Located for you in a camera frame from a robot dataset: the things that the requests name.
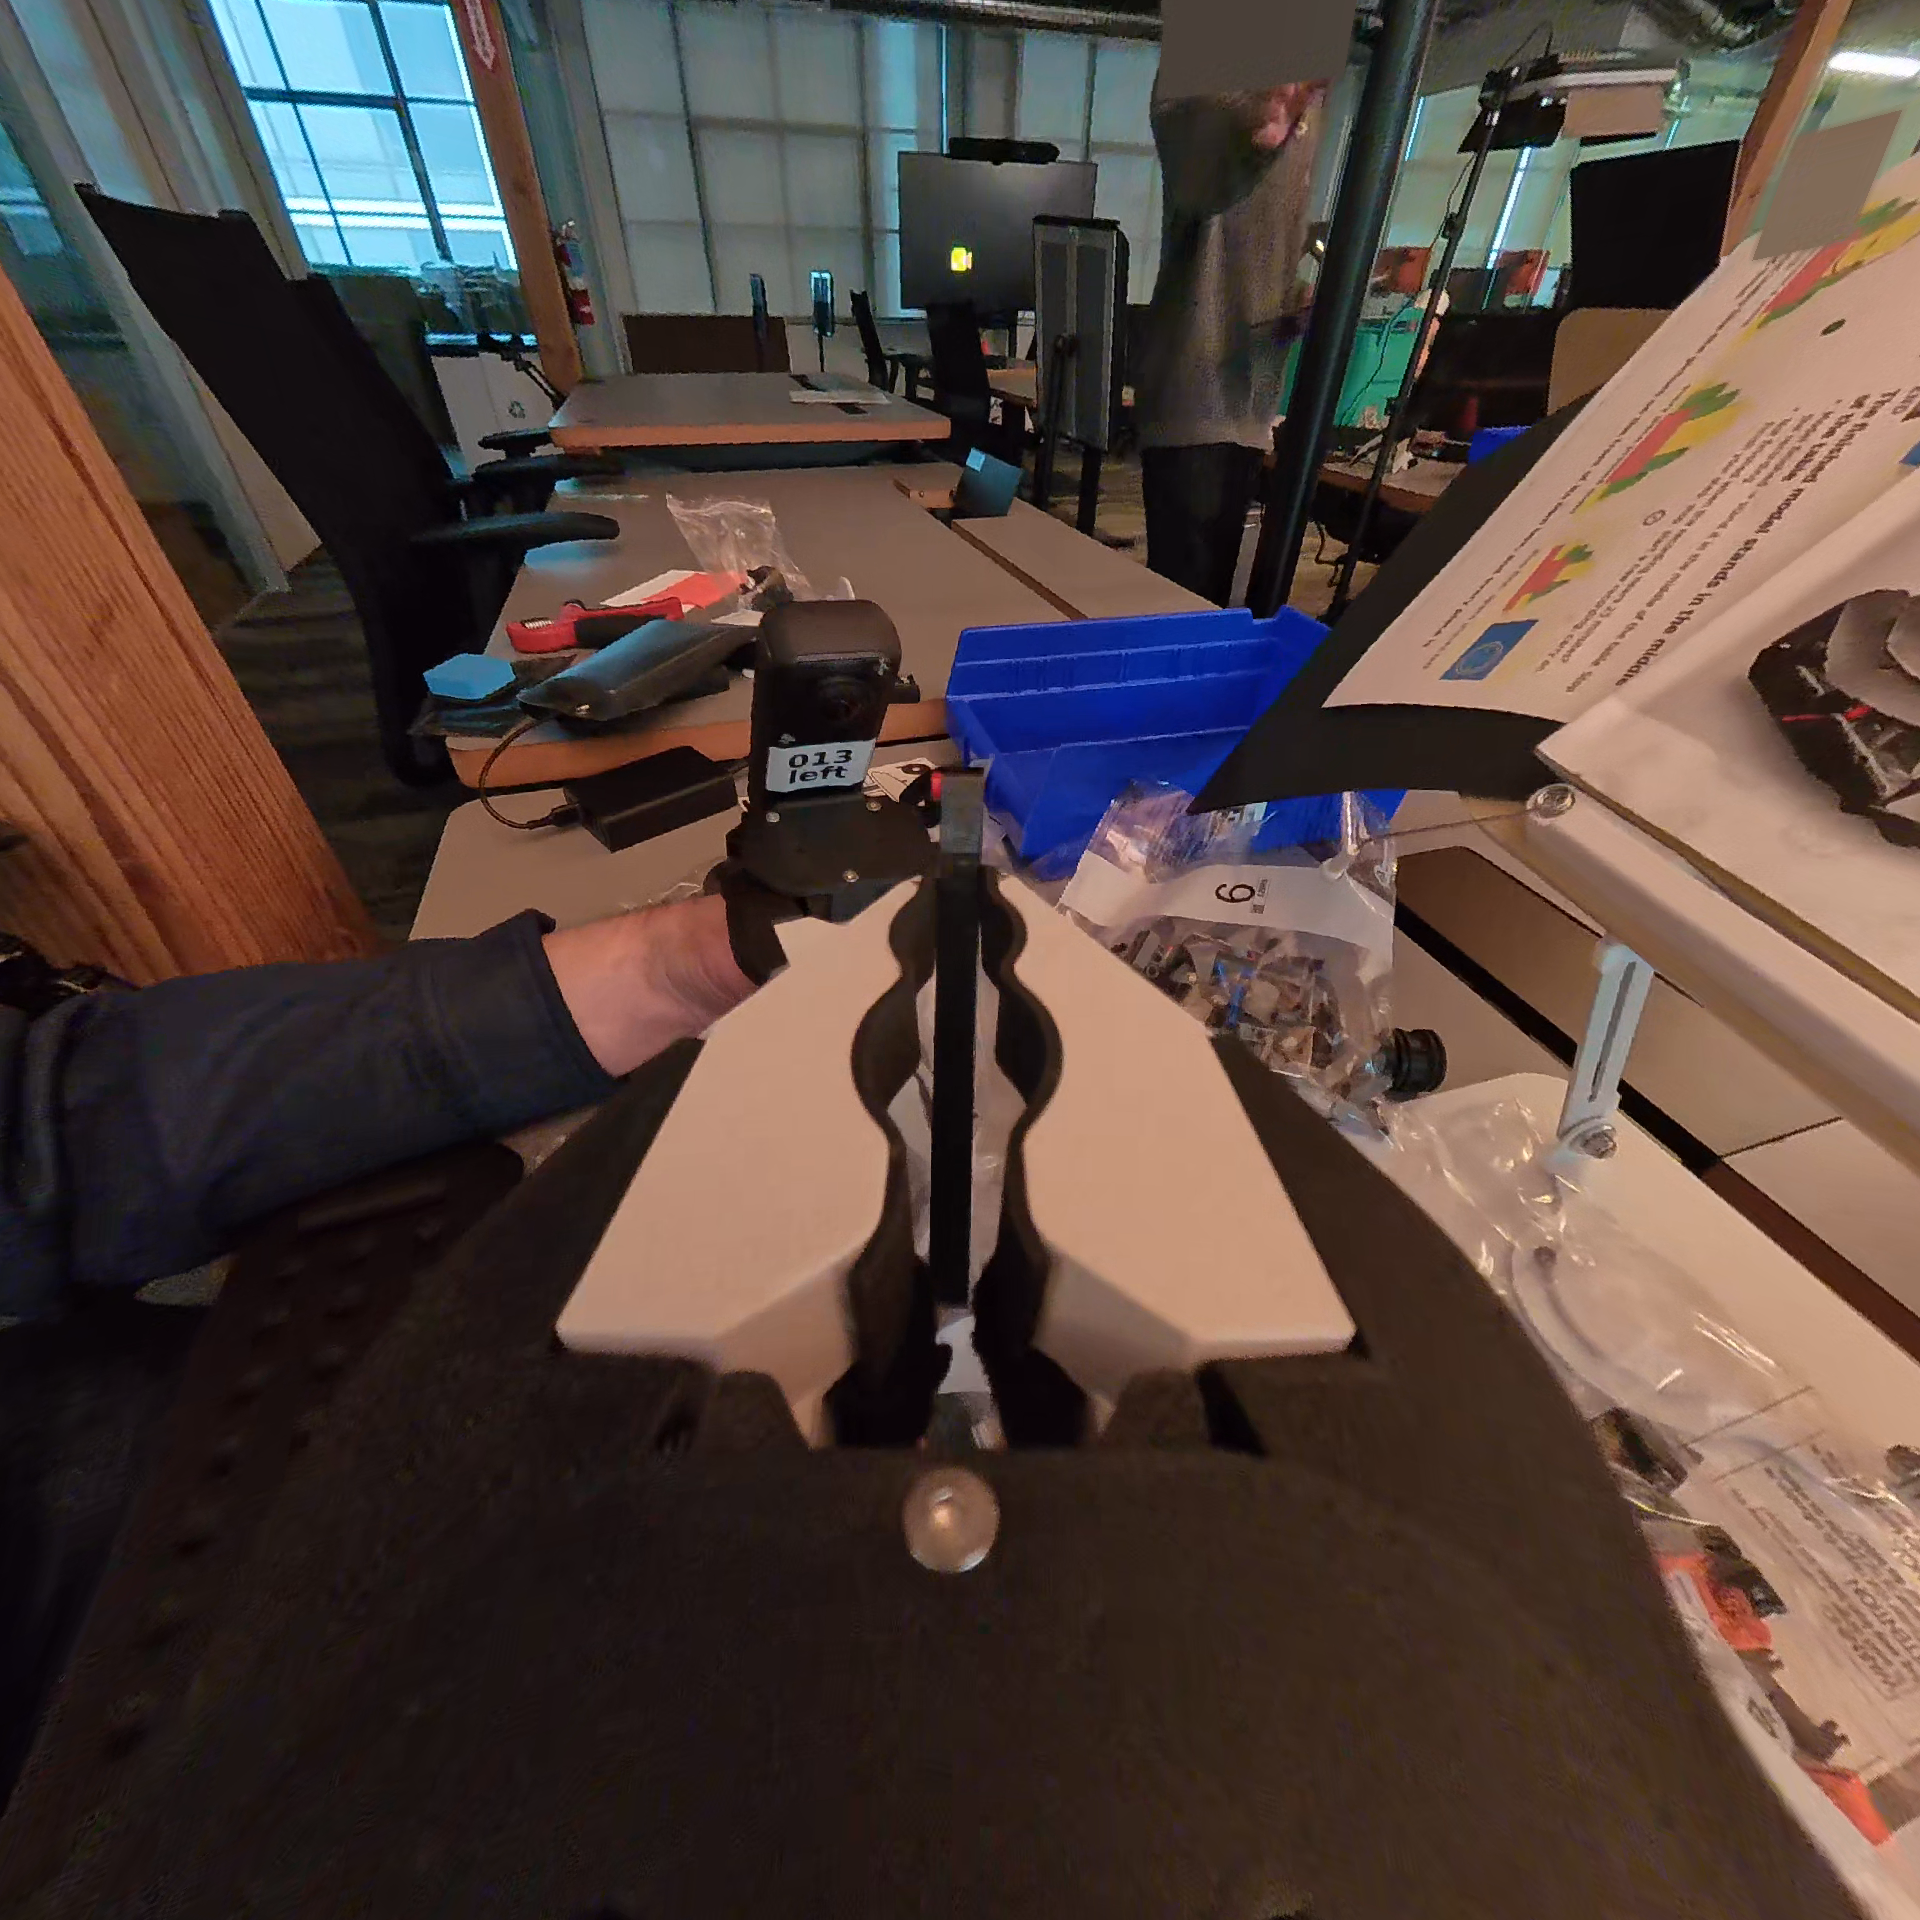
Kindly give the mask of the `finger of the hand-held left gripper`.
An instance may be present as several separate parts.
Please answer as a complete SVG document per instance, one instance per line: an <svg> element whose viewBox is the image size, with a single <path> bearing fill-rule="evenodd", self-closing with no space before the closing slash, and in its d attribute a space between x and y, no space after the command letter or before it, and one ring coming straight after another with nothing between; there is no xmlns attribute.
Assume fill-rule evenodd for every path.
<svg viewBox="0 0 1920 1920"><path fill-rule="evenodd" d="M852 919L789 919L778 929L785 977L805 988L883 988L890 982L890 896Z"/></svg>

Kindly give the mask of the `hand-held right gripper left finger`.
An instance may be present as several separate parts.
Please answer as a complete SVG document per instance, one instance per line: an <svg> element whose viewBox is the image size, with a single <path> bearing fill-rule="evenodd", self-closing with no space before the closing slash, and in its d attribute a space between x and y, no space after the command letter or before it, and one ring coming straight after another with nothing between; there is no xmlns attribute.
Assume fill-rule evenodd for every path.
<svg viewBox="0 0 1920 1920"><path fill-rule="evenodd" d="M942 1369L893 1118L934 895L884 896L886 985L782 970L710 1028L557 1320L573 1354L769 1376L815 1447L913 1447Z"/></svg>

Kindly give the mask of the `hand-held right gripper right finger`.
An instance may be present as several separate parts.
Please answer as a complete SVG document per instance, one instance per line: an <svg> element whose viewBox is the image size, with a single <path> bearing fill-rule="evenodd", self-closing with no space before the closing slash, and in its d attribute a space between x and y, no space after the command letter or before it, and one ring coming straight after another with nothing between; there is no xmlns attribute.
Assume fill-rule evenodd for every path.
<svg viewBox="0 0 1920 1920"><path fill-rule="evenodd" d="M1075 1450L1147 1376L1346 1354L1358 1329L1204 1026L1035 890L985 878L1014 1108L973 1345L1003 1442Z"/></svg>

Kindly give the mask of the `long black lego beam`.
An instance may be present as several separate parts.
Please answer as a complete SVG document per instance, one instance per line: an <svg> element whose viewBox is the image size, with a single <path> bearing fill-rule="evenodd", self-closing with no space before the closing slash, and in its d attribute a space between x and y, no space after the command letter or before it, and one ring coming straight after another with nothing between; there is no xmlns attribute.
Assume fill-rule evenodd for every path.
<svg viewBox="0 0 1920 1920"><path fill-rule="evenodd" d="M977 982L985 776L948 771L934 859L929 1094L929 1274L939 1307L972 1286Z"/></svg>

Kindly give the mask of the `person's left forearm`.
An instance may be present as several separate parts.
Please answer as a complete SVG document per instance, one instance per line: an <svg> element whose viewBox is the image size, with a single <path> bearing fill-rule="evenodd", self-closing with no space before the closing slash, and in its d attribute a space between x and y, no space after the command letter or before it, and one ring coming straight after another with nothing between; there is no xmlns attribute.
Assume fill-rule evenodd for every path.
<svg viewBox="0 0 1920 1920"><path fill-rule="evenodd" d="M5 1011L5 1322L185 1274L332 1187L609 1097L546 931L526 913L356 962Z"/></svg>

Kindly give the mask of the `lego instruction booklet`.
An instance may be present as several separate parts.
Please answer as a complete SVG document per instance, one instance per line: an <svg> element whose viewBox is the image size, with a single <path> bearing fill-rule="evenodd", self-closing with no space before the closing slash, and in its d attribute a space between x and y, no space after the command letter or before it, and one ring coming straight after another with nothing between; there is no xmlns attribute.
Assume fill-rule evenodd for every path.
<svg viewBox="0 0 1920 1920"><path fill-rule="evenodd" d="M1542 746L1554 772L1916 1015L1917 478Z"/></svg>

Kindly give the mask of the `person's left hand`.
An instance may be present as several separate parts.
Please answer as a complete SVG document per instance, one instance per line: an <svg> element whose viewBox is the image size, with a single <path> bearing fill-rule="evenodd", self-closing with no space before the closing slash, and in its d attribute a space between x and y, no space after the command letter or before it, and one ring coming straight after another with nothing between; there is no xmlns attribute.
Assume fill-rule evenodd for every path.
<svg viewBox="0 0 1920 1920"><path fill-rule="evenodd" d="M549 931L542 948L570 1020L610 1078L697 1040L757 994L719 896Z"/></svg>

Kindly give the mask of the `black power adapter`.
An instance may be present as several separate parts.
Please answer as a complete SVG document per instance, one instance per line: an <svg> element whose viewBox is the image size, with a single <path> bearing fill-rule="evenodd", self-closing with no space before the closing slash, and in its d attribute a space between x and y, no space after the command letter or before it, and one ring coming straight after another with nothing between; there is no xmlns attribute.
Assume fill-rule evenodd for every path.
<svg viewBox="0 0 1920 1920"><path fill-rule="evenodd" d="M669 832L733 815L738 761L673 747L599 776L565 783L572 818L606 852L621 852Z"/></svg>

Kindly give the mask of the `blue plastic bin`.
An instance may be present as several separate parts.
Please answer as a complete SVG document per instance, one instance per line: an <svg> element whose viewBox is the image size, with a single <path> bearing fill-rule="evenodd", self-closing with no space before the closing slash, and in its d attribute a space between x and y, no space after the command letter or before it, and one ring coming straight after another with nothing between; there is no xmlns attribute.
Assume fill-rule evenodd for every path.
<svg viewBox="0 0 1920 1920"><path fill-rule="evenodd" d="M1321 652L1300 611L963 632L943 706L1014 865L1065 878L1131 784L1195 796Z"/></svg>

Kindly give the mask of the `small clear plastic bag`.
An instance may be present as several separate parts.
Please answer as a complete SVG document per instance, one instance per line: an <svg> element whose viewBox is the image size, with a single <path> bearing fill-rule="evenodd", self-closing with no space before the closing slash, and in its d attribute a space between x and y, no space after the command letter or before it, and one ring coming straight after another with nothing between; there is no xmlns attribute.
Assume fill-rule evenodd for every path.
<svg viewBox="0 0 1920 1920"><path fill-rule="evenodd" d="M699 569L727 575L743 608L764 612L815 600L769 499L668 492L662 502Z"/></svg>

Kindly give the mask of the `empty clear plastic bag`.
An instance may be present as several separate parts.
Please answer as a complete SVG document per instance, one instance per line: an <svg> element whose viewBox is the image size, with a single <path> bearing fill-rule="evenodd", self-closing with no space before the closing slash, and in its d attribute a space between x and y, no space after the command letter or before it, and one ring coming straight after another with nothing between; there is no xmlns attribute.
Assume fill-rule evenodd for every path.
<svg viewBox="0 0 1920 1920"><path fill-rule="evenodd" d="M1782 1367L1618 1226L1516 1100L1462 1113L1420 1100L1387 1140L1390 1171L1452 1230L1618 1475L1666 1500L1741 1473L1818 1482Z"/></svg>

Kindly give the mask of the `dark perforated panel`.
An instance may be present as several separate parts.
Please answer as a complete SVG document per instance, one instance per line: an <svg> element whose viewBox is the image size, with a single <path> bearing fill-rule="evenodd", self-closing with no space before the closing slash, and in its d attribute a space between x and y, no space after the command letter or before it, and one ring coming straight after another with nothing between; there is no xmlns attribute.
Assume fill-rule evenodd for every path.
<svg viewBox="0 0 1920 1920"><path fill-rule="evenodd" d="M5 1332L5 1915L113 1833L287 1473L521 1172L457 1146L259 1222L206 1306L87 1291Z"/></svg>

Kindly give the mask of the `wooden top desk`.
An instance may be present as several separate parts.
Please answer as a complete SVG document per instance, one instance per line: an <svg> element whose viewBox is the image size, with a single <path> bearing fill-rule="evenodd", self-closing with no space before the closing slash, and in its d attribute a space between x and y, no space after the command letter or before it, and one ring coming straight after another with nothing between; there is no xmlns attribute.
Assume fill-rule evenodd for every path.
<svg viewBox="0 0 1920 1920"><path fill-rule="evenodd" d="M943 447L946 416L845 376L653 374L588 380L546 425L570 451Z"/></svg>

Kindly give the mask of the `light blue slotted bar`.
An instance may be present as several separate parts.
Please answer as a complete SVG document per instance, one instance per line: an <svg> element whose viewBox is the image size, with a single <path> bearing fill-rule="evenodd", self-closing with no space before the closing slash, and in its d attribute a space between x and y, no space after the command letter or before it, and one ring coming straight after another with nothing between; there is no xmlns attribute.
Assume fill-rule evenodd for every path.
<svg viewBox="0 0 1920 1920"><path fill-rule="evenodd" d="M1598 947L1595 991L1553 1139L1553 1169L1581 1171L1618 1151L1620 1088L1652 979L1652 964L1630 947Z"/></svg>

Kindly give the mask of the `black pointed panel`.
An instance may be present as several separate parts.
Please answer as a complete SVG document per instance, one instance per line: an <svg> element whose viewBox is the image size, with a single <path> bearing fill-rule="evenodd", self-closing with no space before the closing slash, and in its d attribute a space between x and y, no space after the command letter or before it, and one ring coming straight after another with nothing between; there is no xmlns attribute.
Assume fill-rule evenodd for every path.
<svg viewBox="0 0 1920 1920"><path fill-rule="evenodd" d="M1333 706L1331 697L1498 514L1587 404L1587 399L1570 401L1489 459L1461 471L1198 791L1198 809L1313 801L1362 790L1525 802L1547 780L1540 747L1557 731L1550 721L1430 704Z"/></svg>

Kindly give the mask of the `black monitor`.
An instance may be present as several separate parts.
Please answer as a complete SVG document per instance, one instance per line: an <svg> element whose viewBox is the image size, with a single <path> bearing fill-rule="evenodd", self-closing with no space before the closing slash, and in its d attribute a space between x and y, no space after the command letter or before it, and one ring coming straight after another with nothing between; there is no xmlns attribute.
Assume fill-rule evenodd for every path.
<svg viewBox="0 0 1920 1920"><path fill-rule="evenodd" d="M1087 220L1095 203L1093 160L983 160L900 151L900 307L925 313L942 305L972 305L983 323L1005 323L1030 312L1035 220Z"/></svg>

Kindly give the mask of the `black office chair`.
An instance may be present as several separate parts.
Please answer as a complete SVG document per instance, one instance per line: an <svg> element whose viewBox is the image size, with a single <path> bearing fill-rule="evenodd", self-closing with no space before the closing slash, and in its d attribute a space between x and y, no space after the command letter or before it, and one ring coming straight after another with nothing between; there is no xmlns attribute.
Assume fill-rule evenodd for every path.
<svg viewBox="0 0 1920 1920"><path fill-rule="evenodd" d="M287 280L242 210L77 200L133 292L180 350L330 554L369 649L382 760L409 786L451 778L414 734L425 671L481 652L529 554L617 537L550 513L577 457L513 456L457 475L322 280Z"/></svg>

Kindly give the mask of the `black vertical pole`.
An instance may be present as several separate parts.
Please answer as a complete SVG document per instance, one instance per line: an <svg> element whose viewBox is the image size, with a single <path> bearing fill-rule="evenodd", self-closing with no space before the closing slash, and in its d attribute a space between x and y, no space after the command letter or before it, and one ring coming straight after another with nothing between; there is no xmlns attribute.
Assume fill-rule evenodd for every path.
<svg viewBox="0 0 1920 1920"><path fill-rule="evenodd" d="M1258 617L1270 617L1289 602L1307 510L1327 456L1338 393L1353 354L1437 14L1437 2L1383 4L1380 34L1351 121L1327 250L1265 497L1247 580L1247 608Z"/></svg>

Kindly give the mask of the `white printed paper sheet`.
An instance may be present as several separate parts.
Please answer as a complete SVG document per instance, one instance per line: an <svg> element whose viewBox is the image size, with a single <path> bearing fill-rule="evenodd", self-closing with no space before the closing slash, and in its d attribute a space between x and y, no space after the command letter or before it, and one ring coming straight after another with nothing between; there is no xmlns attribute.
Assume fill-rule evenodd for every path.
<svg viewBox="0 0 1920 1920"><path fill-rule="evenodd" d="M1589 399L1327 708L1562 727L1916 466L1917 158L1839 239L1745 243Z"/></svg>

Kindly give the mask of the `red handled tool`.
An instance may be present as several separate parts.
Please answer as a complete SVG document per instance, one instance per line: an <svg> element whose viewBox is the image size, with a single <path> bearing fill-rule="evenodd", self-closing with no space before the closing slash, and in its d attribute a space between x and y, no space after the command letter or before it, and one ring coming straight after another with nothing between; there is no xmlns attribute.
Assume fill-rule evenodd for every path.
<svg viewBox="0 0 1920 1920"><path fill-rule="evenodd" d="M502 633L517 657L591 655L658 620L755 624L765 594L785 588L775 567L669 569L606 603L572 600L554 616L508 620Z"/></svg>

